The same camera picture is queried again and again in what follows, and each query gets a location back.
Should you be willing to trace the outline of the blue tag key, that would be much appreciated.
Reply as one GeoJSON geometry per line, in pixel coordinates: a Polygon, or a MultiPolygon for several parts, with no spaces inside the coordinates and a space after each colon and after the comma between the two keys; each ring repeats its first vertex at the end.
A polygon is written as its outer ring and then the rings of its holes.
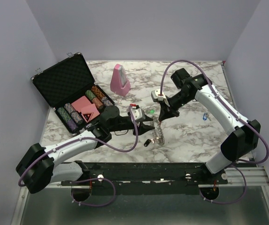
{"type": "Polygon", "coordinates": [[[210,114],[209,113],[204,113],[202,118],[203,118],[204,121],[207,121],[207,120],[208,121],[211,121],[211,118],[210,118],[210,114]]]}

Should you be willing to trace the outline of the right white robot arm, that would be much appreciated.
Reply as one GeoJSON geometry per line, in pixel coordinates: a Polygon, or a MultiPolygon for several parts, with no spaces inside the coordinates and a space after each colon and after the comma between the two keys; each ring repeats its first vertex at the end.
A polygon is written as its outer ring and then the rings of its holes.
{"type": "Polygon", "coordinates": [[[192,77],[182,68],[172,74],[171,80],[179,89],[177,94],[166,97],[159,90],[153,94],[154,101],[161,106],[159,121],[178,117],[182,106],[196,100],[217,119],[227,134],[220,151],[202,166],[200,172],[204,183],[212,183],[217,173],[257,147],[261,125],[236,112],[202,74],[192,77]]]}

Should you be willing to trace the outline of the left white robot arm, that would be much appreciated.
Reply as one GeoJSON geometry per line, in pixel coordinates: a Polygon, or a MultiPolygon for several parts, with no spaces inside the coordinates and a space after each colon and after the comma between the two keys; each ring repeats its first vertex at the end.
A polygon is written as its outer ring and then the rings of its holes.
{"type": "Polygon", "coordinates": [[[128,116],[121,116],[117,106],[105,107],[84,132],[59,144],[43,147],[36,143],[29,147],[15,169],[20,176],[18,186],[27,187],[29,192],[34,194],[53,182],[70,180],[78,185],[85,184],[88,181],[88,173],[79,163],[66,164],[65,161],[102,145],[119,152],[130,152],[133,147],[120,150],[109,145],[111,133],[133,130],[138,137],[154,129],[153,126],[144,124],[146,121],[152,121],[152,118],[145,115],[138,105],[128,107],[128,116]]]}

